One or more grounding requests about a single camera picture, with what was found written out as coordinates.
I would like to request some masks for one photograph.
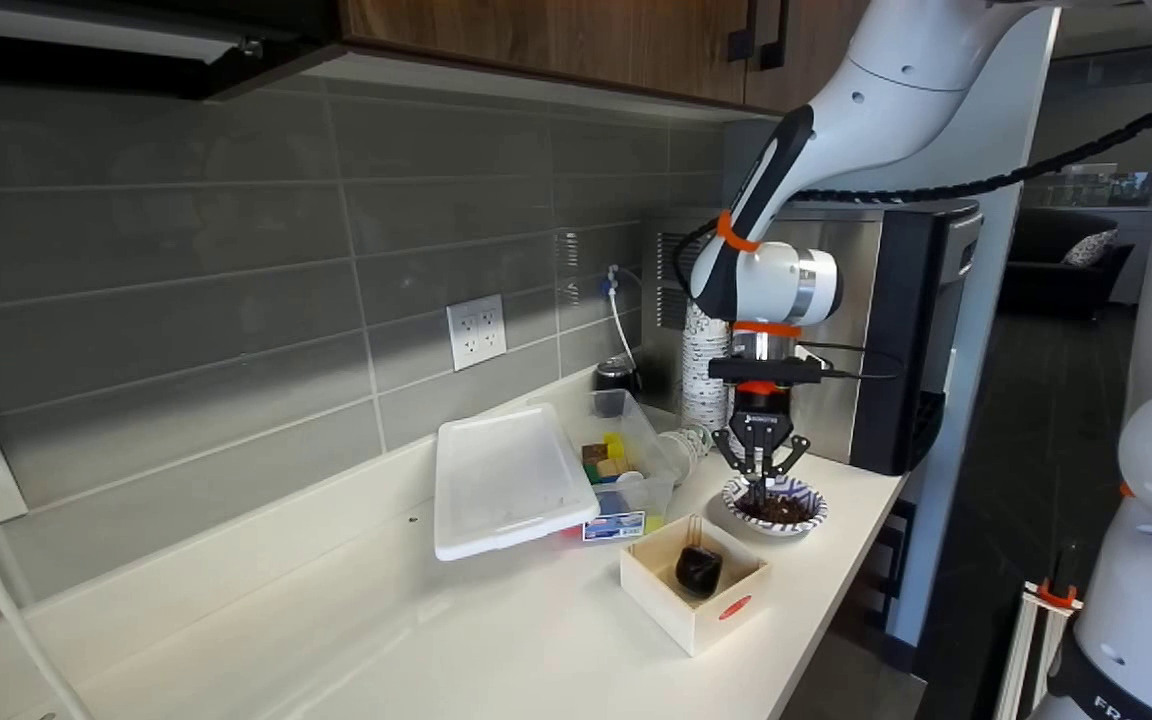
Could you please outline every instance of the upper cabinet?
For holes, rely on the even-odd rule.
[[[863,0],[341,0],[400,55],[783,113],[844,61]]]

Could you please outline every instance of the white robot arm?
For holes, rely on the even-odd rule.
[[[772,217],[809,183],[925,148],[954,121],[997,39],[1031,7],[1044,0],[871,0],[850,65],[809,110],[783,118],[739,203],[717,219],[717,237],[692,259],[686,418],[697,429],[743,423],[739,389],[729,419],[729,389],[709,378],[709,361],[729,351],[729,325],[821,325],[836,308],[836,263],[826,254],[765,240]],[[743,455],[772,455],[783,443],[783,431],[729,437],[743,443]],[[1120,469],[1138,502],[1125,504],[1105,540],[1076,653],[1068,653],[1082,678],[1057,686],[1059,691],[1039,710],[1047,720],[1152,717],[1152,255],[1138,316]]]

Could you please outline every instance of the gray tile backsplash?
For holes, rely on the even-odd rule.
[[[319,79],[0,89],[0,525],[25,600],[618,351],[606,268],[717,203],[724,128]],[[453,371],[445,308],[506,296]],[[629,334],[638,289],[624,289]]]

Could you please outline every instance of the white countertop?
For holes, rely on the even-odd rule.
[[[407,469],[420,474],[427,443],[413,452]],[[729,475],[717,455],[706,455],[686,481],[677,507],[706,507]],[[43,646],[48,635],[56,639],[56,658],[70,663],[87,710],[120,720],[765,720],[791,696],[900,491],[891,475],[817,455],[798,475],[828,502],[828,519],[804,540],[757,545],[772,565],[765,610],[697,659],[620,594],[620,545],[580,550],[553,538],[463,565],[435,565],[427,502],[407,515],[370,519],[371,530],[319,545],[314,555],[271,555],[289,573],[254,585],[223,610],[198,610],[184,619],[184,610],[172,610],[170,598],[166,613],[181,618],[177,629],[155,619],[170,634],[144,635],[133,658],[126,650],[126,658],[101,659],[101,653],[114,653],[96,653],[101,635],[115,646],[115,634],[65,639],[70,629],[48,619],[48,613],[41,635]],[[338,481],[324,497],[361,491],[356,483]],[[341,497],[324,497],[303,502],[319,513],[349,513]],[[33,717],[41,703],[43,696],[21,696],[8,717]]]

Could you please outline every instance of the small box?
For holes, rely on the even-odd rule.
[[[697,600],[677,581],[686,550],[724,559],[719,585],[709,600]],[[743,626],[759,610],[765,585],[767,565],[737,538],[697,515],[671,519],[620,551],[620,588],[692,658]]]

